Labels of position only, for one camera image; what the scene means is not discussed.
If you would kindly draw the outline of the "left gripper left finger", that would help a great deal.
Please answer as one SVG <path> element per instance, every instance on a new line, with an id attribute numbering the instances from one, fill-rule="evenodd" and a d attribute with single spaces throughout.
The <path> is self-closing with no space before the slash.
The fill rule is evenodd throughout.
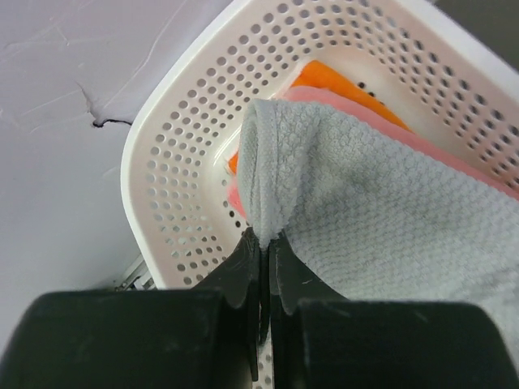
<path id="1" fill-rule="evenodd" d="M 262 344 L 261 253 L 252 229 L 246 229 L 234 251 L 195 287 L 216 290 L 225 302 L 222 323 L 227 337 L 244 348 L 251 379 L 259 378 Z"/>

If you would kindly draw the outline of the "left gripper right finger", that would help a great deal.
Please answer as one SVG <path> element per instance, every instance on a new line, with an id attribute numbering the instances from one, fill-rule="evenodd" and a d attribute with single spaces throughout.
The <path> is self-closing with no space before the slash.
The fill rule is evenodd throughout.
<path id="1" fill-rule="evenodd" d="M 325 343 L 339 335 L 331 312 L 345 299 L 294 253 L 285 234 L 268 247 L 268 291 L 275 388 L 316 388 L 334 371 Z"/>

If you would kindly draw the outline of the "white green towel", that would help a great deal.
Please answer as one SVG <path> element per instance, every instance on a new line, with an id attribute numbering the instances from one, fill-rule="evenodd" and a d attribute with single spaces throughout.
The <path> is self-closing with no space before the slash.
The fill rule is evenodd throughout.
<path id="1" fill-rule="evenodd" d="M 518 202 L 328 105 L 253 100 L 238 190 L 347 297 L 518 301 Z"/>

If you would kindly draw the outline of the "pink patterned towel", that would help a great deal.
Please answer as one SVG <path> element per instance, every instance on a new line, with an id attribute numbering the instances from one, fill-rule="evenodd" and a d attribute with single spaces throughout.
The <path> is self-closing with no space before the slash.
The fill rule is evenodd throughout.
<path id="1" fill-rule="evenodd" d="M 309 219 L 517 223 L 518 196 L 456 157 L 332 92 L 253 100 L 232 207 L 255 227 Z"/>

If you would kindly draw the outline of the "orange fox pattern towel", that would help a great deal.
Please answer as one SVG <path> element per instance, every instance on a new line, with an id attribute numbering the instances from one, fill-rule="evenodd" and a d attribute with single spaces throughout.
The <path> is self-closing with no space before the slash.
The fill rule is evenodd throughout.
<path id="1" fill-rule="evenodd" d="M 407 125 L 375 97 L 365 92 L 362 84 L 349 81 L 322 62 L 308 62 L 298 75 L 290 78 L 290 82 L 287 88 L 274 96 L 276 100 L 330 105 L 404 144 L 411 146 L 416 140 Z"/>

